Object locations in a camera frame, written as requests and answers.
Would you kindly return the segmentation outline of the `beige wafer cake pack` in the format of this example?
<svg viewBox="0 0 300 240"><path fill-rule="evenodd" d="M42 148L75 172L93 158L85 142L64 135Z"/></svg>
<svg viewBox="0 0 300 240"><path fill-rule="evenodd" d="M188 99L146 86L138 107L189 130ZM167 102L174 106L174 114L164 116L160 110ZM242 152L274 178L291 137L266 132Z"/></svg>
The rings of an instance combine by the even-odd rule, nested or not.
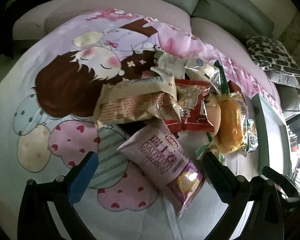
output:
<svg viewBox="0 0 300 240"><path fill-rule="evenodd" d="M98 128L152 118L180 122L174 77L155 76L103 85L93 117Z"/></svg>

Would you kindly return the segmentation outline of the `small green striped candy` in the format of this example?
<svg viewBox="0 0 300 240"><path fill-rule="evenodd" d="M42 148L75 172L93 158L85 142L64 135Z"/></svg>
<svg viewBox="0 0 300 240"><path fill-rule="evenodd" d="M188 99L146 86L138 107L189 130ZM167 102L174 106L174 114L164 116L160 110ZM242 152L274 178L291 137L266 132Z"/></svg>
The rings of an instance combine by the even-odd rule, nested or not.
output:
<svg viewBox="0 0 300 240"><path fill-rule="evenodd" d="M225 158L224 155L219 151L219 146L216 144L213 136L209 132L204 133L204 143L203 146L195 151L196 159L202 161L203 155L207 152L212 152L213 155L218 159L218 161L224 165Z"/></svg>

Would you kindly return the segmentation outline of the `white silver snack pack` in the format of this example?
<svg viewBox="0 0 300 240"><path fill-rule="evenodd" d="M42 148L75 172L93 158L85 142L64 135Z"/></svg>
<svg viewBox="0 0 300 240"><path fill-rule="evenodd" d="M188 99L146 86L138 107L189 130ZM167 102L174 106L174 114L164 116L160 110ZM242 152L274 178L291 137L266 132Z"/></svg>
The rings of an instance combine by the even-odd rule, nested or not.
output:
<svg viewBox="0 0 300 240"><path fill-rule="evenodd" d="M154 54L155 66L151 70L159 75L170 75L176 79L185 79L185 66L187 60L180 59L163 50L157 50Z"/></svg>

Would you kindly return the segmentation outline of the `teal rimmed white tray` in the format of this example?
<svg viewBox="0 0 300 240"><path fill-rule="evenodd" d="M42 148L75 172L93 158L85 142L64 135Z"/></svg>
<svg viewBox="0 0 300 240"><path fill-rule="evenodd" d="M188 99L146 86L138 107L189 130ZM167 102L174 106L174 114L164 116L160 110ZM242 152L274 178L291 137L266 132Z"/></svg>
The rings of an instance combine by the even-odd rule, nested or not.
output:
<svg viewBox="0 0 300 240"><path fill-rule="evenodd" d="M287 126L260 95L252 98L258 137L259 173L269 166L279 174L291 176L290 142Z"/></svg>

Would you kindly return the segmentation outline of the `green snack pack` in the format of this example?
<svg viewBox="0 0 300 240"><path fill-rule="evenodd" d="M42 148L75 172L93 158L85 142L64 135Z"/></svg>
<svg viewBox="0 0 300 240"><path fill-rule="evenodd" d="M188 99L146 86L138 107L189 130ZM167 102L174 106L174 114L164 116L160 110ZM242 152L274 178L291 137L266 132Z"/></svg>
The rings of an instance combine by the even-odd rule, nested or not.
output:
<svg viewBox="0 0 300 240"><path fill-rule="evenodd" d="M219 71L219 86L220 86L220 91L221 94L230 94L230 89L229 89L229 85L228 82L226 80L226 76L224 73L224 69L223 66L220 64L220 62L218 60L216 60L213 64Z"/></svg>

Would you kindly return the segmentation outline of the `leopard print cushion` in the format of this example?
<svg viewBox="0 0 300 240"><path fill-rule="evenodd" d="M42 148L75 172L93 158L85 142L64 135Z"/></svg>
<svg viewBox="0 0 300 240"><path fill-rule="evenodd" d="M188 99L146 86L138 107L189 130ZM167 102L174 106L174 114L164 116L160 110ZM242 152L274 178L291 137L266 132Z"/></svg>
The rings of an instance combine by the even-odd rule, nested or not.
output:
<svg viewBox="0 0 300 240"><path fill-rule="evenodd" d="M246 36L244 45L251 60L264 71L300 77L300 68L285 46L266 36Z"/></svg>

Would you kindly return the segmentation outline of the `red snack pouch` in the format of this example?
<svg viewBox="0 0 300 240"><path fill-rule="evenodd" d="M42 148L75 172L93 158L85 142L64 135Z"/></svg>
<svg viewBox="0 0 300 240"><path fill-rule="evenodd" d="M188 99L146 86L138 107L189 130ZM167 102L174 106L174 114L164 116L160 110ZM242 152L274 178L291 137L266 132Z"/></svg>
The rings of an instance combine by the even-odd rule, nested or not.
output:
<svg viewBox="0 0 300 240"><path fill-rule="evenodd" d="M166 120L165 124L172 133L181 131L213 132L214 126L208 120L205 97L211 85L206 81L176 79L180 121Z"/></svg>

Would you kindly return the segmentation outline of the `grey sofa with pink cover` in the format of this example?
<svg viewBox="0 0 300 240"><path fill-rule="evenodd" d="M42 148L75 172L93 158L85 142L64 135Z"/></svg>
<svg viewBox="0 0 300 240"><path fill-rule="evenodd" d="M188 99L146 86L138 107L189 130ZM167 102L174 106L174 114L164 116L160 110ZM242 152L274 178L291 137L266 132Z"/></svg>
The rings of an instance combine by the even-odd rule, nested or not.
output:
<svg viewBox="0 0 300 240"><path fill-rule="evenodd" d="M104 9L151 16L193 34L203 20L236 38L271 37L274 31L274 22L250 0L45 0L17 17L12 38L33 43L77 15Z"/></svg>

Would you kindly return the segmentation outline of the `steamed cake clear wrapper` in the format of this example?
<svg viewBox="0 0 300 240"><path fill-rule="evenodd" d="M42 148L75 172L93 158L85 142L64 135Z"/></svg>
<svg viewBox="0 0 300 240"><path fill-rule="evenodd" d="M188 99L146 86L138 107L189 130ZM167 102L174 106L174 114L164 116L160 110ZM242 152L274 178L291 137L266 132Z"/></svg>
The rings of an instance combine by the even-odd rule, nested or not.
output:
<svg viewBox="0 0 300 240"><path fill-rule="evenodd" d="M185 65L185 72L190 79L208 82L218 94L222 93L220 72L216 66L201 58L191 58Z"/></svg>

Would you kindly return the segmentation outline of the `orange cake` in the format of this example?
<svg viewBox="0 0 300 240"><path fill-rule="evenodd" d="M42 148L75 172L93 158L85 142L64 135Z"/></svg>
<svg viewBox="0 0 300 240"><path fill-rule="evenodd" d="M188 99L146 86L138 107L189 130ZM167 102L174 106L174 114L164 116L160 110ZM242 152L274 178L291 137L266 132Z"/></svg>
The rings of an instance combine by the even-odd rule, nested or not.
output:
<svg viewBox="0 0 300 240"><path fill-rule="evenodd" d="M205 133L205 146L221 154L236 152L247 146L247 107L240 92L209 96L206 107L215 131Z"/></svg>

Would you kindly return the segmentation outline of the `dark red snack pack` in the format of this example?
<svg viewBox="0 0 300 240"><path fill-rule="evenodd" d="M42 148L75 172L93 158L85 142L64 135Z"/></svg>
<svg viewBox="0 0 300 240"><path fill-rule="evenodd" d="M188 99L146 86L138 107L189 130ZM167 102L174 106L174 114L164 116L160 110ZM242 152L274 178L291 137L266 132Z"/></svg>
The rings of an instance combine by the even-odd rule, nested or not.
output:
<svg viewBox="0 0 300 240"><path fill-rule="evenodd" d="M230 96L231 97L241 96L242 98L244 98L242 90L233 81L228 81L228 87L229 87L229 91L230 91Z"/></svg>

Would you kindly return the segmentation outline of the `grey cushion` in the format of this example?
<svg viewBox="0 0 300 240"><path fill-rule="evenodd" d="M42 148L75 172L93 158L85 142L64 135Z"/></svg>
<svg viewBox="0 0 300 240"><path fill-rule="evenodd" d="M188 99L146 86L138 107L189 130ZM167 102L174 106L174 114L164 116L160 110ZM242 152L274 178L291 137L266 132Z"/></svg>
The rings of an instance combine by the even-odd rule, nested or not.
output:
<svg viewBox="0 0 300 240"><path fill-rule="evenodd" d="M297 91L300 85L296 77L274 73L269 70L266 70L265 73L268 79L275 83L282 110L289 114L300 114L300 97Z"/></svg>

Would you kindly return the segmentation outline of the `purple swiss roll pack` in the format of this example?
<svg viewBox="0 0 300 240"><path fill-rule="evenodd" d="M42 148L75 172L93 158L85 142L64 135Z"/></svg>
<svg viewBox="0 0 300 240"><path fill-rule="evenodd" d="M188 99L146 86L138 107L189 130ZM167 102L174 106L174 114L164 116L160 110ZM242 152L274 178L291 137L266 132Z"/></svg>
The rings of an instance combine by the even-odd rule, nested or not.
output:
<svg viewBox="0 0 300 240"><path fill-rule="evenodd" d="M141 168L173 205L178 217L202 188L204 176L200 169L185 155L162 120L140 129L117 150Z"/></svg>

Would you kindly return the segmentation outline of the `green white crisp rice pack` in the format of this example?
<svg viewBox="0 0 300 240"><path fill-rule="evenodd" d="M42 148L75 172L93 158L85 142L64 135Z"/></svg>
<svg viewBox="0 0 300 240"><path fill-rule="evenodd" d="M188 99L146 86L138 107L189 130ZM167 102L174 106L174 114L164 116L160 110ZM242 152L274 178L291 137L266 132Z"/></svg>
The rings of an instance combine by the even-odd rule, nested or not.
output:
<svg viewBox="0 0 300 240"><path fill-rule="evenodd" d="M252 153L258 148L257 129L253 119L247 120L247 136L248 144L246 151L247 153Z"/></svg>

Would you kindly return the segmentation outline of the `cartoon print pink cloth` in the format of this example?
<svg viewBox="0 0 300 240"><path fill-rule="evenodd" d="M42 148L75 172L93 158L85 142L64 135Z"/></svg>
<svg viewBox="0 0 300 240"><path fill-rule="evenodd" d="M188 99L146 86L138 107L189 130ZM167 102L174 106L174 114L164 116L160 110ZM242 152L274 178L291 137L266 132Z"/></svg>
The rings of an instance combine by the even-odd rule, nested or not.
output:
<svg viewBox="0 0 300 240"><path fill-rule="evenodd" d="M151 17L110 9L79 15L32 46L0 83L0 226L17 238L26 181L47 183L78 165L89 151L100 164L75 208L99 239L199 239L225 205L204 186L185 215L115 148L128 137L117 126L96 129L93 112L104 84L154 76L156 50L219 62L247 98L260 94L276 113L275 85L247 52L229 57L217 46Z"/></svg>

